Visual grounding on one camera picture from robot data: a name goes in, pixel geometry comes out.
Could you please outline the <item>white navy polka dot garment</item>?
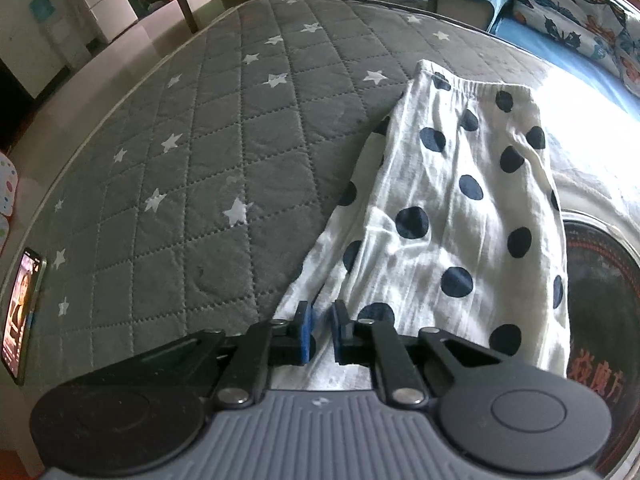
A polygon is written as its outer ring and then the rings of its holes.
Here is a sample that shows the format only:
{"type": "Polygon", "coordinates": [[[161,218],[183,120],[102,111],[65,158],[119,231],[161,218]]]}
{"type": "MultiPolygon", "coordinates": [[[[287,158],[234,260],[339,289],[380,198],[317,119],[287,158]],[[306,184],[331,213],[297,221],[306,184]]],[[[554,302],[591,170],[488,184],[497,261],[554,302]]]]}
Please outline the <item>white navy polka dot garment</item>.
{"type": "Polygon", "coordinates": [[[389,308],[398,333],[437,327],[563,374],[570,359],[566,241],[544,123],[518,84],[422,60],[364,142],[341,203],[277,307],[314,305],[317,353],[280,389],[365,389],[334,360],[330,309],[389,308]]]}

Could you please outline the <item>smartphone with lit screen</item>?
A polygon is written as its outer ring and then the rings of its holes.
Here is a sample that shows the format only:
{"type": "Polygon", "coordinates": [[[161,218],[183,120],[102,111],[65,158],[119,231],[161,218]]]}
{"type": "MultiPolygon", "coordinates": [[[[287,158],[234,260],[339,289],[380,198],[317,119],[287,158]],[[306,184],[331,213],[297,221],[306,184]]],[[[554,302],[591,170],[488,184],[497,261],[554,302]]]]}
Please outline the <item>smartphone with lit screen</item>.
{"type": "Polygon", "coordinates": [[[47,259],[26,247],[18,262],[2,332],[1,362],[15,385],[23,385],[30,332],[47,259]]]}

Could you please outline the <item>round dark induction cooktop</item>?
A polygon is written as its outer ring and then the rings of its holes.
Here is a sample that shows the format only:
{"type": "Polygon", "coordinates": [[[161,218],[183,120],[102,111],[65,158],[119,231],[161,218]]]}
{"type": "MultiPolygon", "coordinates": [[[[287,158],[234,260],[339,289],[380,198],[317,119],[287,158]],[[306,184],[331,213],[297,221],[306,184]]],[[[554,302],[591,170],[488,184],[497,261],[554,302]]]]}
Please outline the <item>round dark induction cooktop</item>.
{"type": "Polygon", "coordinates": [[[572,350],[567,377],[606,403],[612,417],[597,461],[603,477],[634,473],[639,455],[639,254],[614,226],[564,216],[572,350]]]}

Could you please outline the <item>grey star quilted table cover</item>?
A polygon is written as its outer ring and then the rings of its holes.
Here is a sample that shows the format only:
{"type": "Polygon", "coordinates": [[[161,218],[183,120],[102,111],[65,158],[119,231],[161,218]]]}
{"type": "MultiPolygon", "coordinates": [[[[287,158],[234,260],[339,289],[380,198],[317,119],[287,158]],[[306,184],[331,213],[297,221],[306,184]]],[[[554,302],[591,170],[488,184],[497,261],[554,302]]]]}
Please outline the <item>grey star quilted table cover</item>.
{"type": "Polygon", "coordinates": [[[414,66],[525,84],[560,202],[639,229],[639,125],[484,32],[364,0],[252,0],[158,64],[76,151],[23,243],[47,260],[23,392],[273,314],[414,66]]]}

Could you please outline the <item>white dotted paper card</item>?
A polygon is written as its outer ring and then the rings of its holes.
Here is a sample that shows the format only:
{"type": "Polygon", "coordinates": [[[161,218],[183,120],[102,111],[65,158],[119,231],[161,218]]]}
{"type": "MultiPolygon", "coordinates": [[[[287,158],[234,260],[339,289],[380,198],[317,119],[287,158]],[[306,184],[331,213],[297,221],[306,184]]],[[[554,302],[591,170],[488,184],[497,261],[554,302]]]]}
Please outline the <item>white dotted paper card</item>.
{"type": "Polygon", "coordinates": [[[14,163],[6,154],[0,153],[0,252],[2,252],[10,232],[18,181],[14,163]]]}

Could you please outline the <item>butterfly print cushion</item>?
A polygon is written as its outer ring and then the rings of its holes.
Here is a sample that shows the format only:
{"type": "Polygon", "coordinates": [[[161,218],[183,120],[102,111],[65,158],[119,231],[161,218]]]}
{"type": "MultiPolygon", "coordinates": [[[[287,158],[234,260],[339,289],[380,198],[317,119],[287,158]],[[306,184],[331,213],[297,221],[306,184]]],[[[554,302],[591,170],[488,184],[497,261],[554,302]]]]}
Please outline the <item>butterfly print cushion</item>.
{"type": "Polygon", "coordinates": [[[512,0],[515,21],[591,58],[639,93],[639,14],[615,0],[512,0]]]}

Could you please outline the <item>blue sofa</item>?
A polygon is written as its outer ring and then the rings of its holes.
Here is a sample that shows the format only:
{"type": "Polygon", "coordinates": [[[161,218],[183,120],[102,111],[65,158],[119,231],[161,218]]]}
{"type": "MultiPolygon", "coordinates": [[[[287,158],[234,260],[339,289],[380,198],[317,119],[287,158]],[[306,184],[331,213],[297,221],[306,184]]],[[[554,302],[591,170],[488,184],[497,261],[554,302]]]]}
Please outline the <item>blue sofa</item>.
{"type": "Polygon", "coordinates": [[[582,80],[639,117],[639,10],[626,0],[430,0],[582,80]]]}

